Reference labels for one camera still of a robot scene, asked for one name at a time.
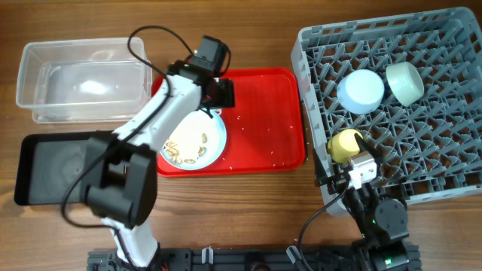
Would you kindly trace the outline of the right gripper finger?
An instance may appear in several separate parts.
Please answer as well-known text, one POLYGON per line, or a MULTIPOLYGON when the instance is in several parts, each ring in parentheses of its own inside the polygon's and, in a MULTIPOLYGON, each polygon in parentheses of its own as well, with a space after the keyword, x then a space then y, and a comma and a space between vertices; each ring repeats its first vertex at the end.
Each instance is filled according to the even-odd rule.
POLYGON ((328 183, 328 175, 325 171, 325 167, 322 165, 316 150, 313 150, 313 164, 315 170, 314 184, 316 187, 321 187, 328 183))
POLYGON ((358 133, 354 135, 356 143, 361 152, 367 151, 375 160, 381 160, 381 153, 374 148, 373 146, 369 145, 362 136, 358 133))

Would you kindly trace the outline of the yellow cup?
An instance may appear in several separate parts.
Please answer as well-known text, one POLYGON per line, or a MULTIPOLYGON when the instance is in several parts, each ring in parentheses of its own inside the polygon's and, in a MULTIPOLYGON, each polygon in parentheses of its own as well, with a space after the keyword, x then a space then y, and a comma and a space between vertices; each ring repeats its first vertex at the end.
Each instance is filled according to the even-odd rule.
POLYGON ((362 137, 356 129, 346 129, 334 135, 327 143, 327 152, 336 163, 346 163, 348 158, 360 152, 355 135, 362 137))

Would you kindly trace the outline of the light blue plate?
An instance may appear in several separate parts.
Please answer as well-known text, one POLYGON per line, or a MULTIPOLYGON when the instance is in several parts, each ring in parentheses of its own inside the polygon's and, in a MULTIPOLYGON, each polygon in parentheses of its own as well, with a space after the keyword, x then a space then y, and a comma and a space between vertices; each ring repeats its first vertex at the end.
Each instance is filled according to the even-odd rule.
POLYGON ((193 111, 165 141, 159 158, 177 169, 194 171, 213 164, 227 143, 221 109, 193 111))

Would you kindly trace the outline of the light blue bowl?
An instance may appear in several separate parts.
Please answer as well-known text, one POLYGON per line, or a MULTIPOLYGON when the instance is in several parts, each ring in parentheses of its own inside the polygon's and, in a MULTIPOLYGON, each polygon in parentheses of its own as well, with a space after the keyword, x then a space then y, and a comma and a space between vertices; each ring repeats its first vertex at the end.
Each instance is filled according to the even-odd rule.
POLYGON ((385 87, 375 72, 361 69, 344 77, 337 86, 340 105, 353 114, 369 114, 381 104, 385 87))

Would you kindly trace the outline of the mint green bowl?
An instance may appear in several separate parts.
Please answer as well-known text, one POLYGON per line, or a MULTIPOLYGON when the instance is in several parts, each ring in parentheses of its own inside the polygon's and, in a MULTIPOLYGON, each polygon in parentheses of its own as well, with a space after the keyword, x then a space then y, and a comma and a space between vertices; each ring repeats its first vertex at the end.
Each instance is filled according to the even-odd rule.
POLYGON ((409 106, 423 97, 423 80, 414 65, 400 62, 386 68, 386 78, 394 97, 403 105, 409 106))

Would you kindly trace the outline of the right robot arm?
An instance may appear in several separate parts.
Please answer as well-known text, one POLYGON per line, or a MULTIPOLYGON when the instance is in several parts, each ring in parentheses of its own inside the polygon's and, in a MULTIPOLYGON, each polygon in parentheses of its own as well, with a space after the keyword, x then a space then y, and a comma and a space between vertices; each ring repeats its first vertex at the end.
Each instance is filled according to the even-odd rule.
POLYGON ((321 169, 320 185, 327 185, 337 196, 317 214, 328 210, 338 200, 357 223, 362 239, 353 244, 365 270, 409 270, 410 255, 404 239, 407 228, 407 203, 390 193, 379 195, 371 181, 380 176, 381 153, 359 134, 353 139, 360 152, 347 159, 343 171, 332 176, 321 169))

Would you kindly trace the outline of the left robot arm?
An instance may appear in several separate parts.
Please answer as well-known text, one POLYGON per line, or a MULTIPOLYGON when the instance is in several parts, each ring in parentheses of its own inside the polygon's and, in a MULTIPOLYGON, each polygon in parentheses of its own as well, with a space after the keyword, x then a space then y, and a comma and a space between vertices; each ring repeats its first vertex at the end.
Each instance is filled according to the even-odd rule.
POLYGON ((225 43, 204 36, 196 53, 169 65, 161 88, 132 120, 90 138, 80 201, 113 233, 122 267, 159 265, 160 246, 148 220, 157 198, 157 155, 190 113, 235 105, 233 81, 221 69, 230 57, 225 43))

